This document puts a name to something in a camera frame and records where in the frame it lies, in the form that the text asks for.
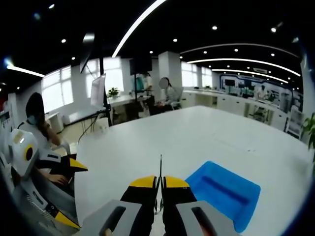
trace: blue tray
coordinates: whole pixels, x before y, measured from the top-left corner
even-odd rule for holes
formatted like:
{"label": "blue tray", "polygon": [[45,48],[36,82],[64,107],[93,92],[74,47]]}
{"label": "blue tray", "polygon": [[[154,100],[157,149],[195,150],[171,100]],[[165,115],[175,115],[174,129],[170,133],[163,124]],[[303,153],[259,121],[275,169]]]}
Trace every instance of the blue tray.
{"label": "blue tray", "polygon": [[208,161],[186,179],[198,201],[207,201],[234,222],[241,233],[250,222],[260,186]]}

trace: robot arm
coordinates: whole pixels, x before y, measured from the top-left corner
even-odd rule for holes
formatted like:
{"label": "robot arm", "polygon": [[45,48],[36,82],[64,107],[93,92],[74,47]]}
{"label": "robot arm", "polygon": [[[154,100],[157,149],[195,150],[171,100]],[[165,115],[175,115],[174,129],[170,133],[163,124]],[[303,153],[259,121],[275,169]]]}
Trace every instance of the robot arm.
{"label": "robot arm", "polygon": [[74,171],[86,171],[87,168],[71,158],[61,157],[50,150],[38,148],[36,138],[32,133],[14,129],[8,140],[12,168],[20,177],[20,185],[27,192],[33,203],[42,211],[48,212],[57,221],[79,229],[80,226],[66,217],[58,208],[45,199],[36,189],[31,178],[34,164],[43,168],[52,168],[56,165],[64,165]]}

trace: woman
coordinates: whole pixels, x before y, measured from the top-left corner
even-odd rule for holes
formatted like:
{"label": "woman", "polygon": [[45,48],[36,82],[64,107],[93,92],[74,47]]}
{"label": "woman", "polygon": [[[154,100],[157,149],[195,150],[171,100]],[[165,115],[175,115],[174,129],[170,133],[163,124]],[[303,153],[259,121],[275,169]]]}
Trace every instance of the woman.
{"label": "woman", "polygon": [[[60,138],[45,121],[43,99],[39,93],[35,92],[30,96],[26,104],[26,116],[27,120],[22,122],[18,126],[18,129],[31,132],[35,136],[39,148],[49,149],[50,142],[57,146],[61,144]],[[73,173],[65,173],[64,170],[59,168],[38,170],[52,183],[68,192],[70,195],[73,195],[73,191],[64,188],[68,185],[70,178],[73,177]]]}
{"label": "woman", "polygon": [[173,107],[171,106],[171,104],[173,102],[178,102],[180,99],[180,95],[175,91],[169,79],[167,77],[164,77],[161,80],[167,81],[167,88],[163,89],[165,100],[159,101],[156,103],[156,105],[151,107],[150,115],[156,115],[163,112],[172,111]]}

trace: chair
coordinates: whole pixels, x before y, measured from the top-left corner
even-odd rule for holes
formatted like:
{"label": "chair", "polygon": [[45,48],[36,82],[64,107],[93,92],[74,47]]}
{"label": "chair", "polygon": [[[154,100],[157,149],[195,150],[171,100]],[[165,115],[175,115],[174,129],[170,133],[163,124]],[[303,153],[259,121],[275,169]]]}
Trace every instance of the chair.
{"label": "chair", "polygon": [[182,108],[181,100],[182,100],[182,95],[183,95],[184,88],[183,87],[173,87],[173,89],[178,94],[178,101],[172,102],[171,106],[172,106],[173,110],[178,110],[178,109]]}

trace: white shirt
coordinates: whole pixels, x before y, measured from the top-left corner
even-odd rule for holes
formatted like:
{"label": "white shirt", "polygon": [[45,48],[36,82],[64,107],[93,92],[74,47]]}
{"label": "white shirt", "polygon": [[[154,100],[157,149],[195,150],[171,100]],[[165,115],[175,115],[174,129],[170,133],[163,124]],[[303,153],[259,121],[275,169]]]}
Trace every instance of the white shirt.
{"label": "white shirt", "polygon": [[266,94],[267,94],[266,88],[265,90],[262,90],[262,88],[259,88],[258,93],[257,93],[258,98],[264,98]]}

